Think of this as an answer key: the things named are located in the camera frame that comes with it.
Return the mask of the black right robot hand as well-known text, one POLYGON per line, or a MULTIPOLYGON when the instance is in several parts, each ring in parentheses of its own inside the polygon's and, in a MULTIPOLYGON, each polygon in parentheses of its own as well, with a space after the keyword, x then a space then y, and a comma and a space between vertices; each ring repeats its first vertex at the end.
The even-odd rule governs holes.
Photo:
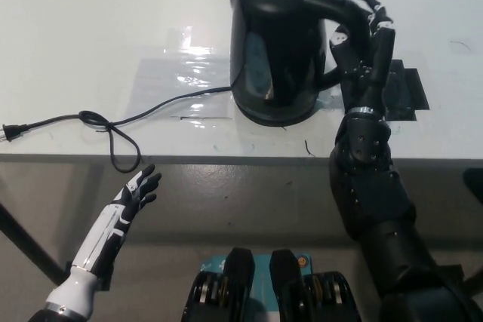
POLYGON ((362 0, 369 7, 362 13, 367 21, 369 45, 365 54, 355 52, 354 36, 338 26, 329 40, 337 64, 345 112, 363 108, 384 117, 383 91, 389 77, 395 44, 395 26, 378 0, 362 0))

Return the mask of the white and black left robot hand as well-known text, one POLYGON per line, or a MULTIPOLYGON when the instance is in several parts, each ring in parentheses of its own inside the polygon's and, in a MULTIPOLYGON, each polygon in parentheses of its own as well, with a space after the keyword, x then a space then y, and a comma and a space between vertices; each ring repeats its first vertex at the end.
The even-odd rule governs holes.
POLYGON ((107 204, 80 246, 72 266, 101 278, 114 263, 135 216, 156 199, 162 177, 149 165, 129 180, 107 204))

